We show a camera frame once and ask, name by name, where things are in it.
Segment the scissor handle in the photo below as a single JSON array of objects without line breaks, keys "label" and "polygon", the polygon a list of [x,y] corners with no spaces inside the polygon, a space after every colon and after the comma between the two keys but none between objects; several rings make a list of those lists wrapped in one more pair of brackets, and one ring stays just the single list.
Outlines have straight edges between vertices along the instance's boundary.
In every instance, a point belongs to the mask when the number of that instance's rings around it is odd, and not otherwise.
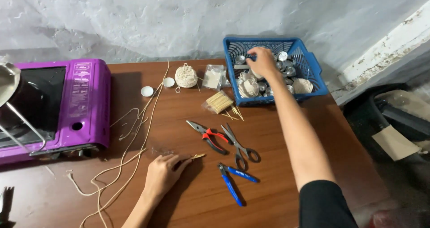
[{"label": "scissor handle", "polygon": [[243,159],[242,155],[240,155],[240,153],[236,153],[236,155],[234,156],[234,163],[236,164],[238,170],[246,171],[247,166],[245,160]]},{"label": "scissor handle", "polygon": [[246,157],[253,163],[259,163],[261,158],[260,155],[257,153],[257,151],[255,151],[254,149],[251,148],[245,148],[244,149],[245,155]]}]

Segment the pliers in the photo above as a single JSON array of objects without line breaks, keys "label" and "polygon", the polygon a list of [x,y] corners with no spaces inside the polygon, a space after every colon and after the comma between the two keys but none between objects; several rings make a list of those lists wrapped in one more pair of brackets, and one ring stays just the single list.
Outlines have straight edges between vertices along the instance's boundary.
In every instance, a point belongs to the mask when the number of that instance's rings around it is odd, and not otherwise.
[{"label": "pliers", "polygon": [[210,138],[210,136],[218,136],[218,137],[221,137],[224,141],[226,141],[230,145],[232,145],[233,142],[230,141],[229,139],[227,139],[222,133],[212,132],[212,130],[210,128],[206,129],[203,126],[200,126],[199,124],[192,122],[192,121],[189,121],[189,120],[187,120],[187,123],[190,124],[190,126],[192,126],[196,131],[198,131],[202,134],[203,139],[206,140],[206,142],[209,144],[209,146],[213,150],[215,150],[216,152],[221,153],[223,155],[227,154],[227,150],[225,150],[224,148],[220,148],[217,145],[215,145]]},{"label": "pliers", "polygon": [[242,178],[245,178],[245,179],[247,179],[249,181],[252,181],[254,183],[258,182],[257,179],[254,178],[254,177],[252,177],[252,176],[250,176],[249,174],[241,172],[241,171],[239,171],[237,169],[234,169],[234,168],[232,168],[230,166],[226,166],[226,165],[224,165],[222,163],[218,163],[218,169],[221,171],[222,178],[224,179],[225,184],[227,184],[228,190],[230,191],[230,193],[233,196],[234,200],[236,200],[236,203],[239,206],[243,206],[242,201],[240,200],[239,196],[237,196],[236,191],[234,191],[234,188],[231,185],[230,179],[227,176],[227,171],[230,172],[230,173],[232,173],[232,174],[235,174],[237,176],[241,176]]}]

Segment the brown table surface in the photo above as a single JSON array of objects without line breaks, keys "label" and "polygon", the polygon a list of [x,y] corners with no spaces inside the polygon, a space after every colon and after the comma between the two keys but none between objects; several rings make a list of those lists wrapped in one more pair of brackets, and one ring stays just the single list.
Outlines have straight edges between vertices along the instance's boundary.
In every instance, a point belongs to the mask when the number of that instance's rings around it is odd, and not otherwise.
[{"label": "brown table surface", "polygon": [[[176,68],[184,62],[193,66],[201,77],[207,64],[225,64],[223,59],[170,62],[168,76],[174,77]],[[115,64],[109,68],[112,72],[110,119],[113,122],[131,108],[144,107],[148,99],[141,96],[140,89],[147,85],[158,86],[167,62]],[[207,156],[187,167],[183,177],[154,212],[149,227],[296,227],[298,192],[275,106],[240,108],[245,121],[232,121],[201,107],[213,94],[215,91],[210,89],[201,89],[199,93],[197,88],[182,88],[180,94],[176,94],[175,89],[163,89],[160,95],[146,147],[188,154],[206,153]],[[370,157],[331,95],[314,97],[301,105],[327,151],[350,209],[388,198]],[[152,107],[153,102],[146,116],[150,116]],[[134,119],[135,112],[111,128],[110,148],[101,152],[100,158],[45,163],[55,176],[40,162],[1,167],[0,186],[15,187],[10,214],[10,220],[17,222],[15,227],[75,228],[87,215],[96,211],[97,196],[80,195],[66,177],[66,170],[73,170],[73,176],[84,193],[96,191],[90,179],[119,164],[131,138],[121,142],[118,138],[129,131]],[[222,156],[214,152],[185,120],[218,130],[221,130],[221,124],[228,122],[242,146],[253,148],[260,154],[261,163],[249,163],[249,173],[259,178],[260,183],[231,176],[247,203],[246,207],[235,203],[217,168],[218,162],[234,166],[233,146],[218,140],[231,154]],[[126,159],[140,149],[148,125],[149,122],[143,125]],[[132,181],[103,213],[110,227],[121,227],[133,209],[143,190],[147,167],[152,159],[150,150],[143,154]],[[136,162],[125,165],[119,180],[103,192],[103,204],[129,179]],[[99,180],[109,183],[117,174],[118,170],[112,170],[101,175]],[[98,215],[90,217],[85,225],[102,226]]]}]

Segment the red and black pliers handle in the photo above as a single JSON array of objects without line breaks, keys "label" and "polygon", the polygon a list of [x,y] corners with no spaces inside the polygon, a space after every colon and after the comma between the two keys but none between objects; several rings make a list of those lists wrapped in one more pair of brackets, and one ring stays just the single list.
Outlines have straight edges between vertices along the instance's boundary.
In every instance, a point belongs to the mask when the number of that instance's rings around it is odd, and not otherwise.
[{"label": "red and black pliers handle", "polygon": [[215,143],[213,143],[211,136],[218,136],[221,137],[221,139],[223,139],[225,142],[231,144],[231,141],[229,139],[226,138],[226,136],[224,136],[222,133],[219,132],[212,132],[211,129],[207,129],[205,133],[203,133],[203,140],[206,140],[206,142],[209,144],[209,146],[215,150],[216,152],[219,152],[223,155],[227,154],[227,150],[225,150],[224,148],[220,148],[217,145],[215,145]]}]

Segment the forearm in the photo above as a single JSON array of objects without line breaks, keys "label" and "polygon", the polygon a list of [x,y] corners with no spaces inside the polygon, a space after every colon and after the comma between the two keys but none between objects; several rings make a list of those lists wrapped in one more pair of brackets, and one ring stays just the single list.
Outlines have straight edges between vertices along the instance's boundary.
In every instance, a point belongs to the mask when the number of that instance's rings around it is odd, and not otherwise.
[{"label": "forearm", "polygon": [[300,191],[301,187],[314,180],[335,181],[315,130],[287,89],[282,76],[273,74],[267,80],[273,90],[297,189]]},{"label": "forearm", "polygon": [[123,228],[146,227],[159,202],[160,198],[156,198],[143,191],[131,214],[124,223]]}]

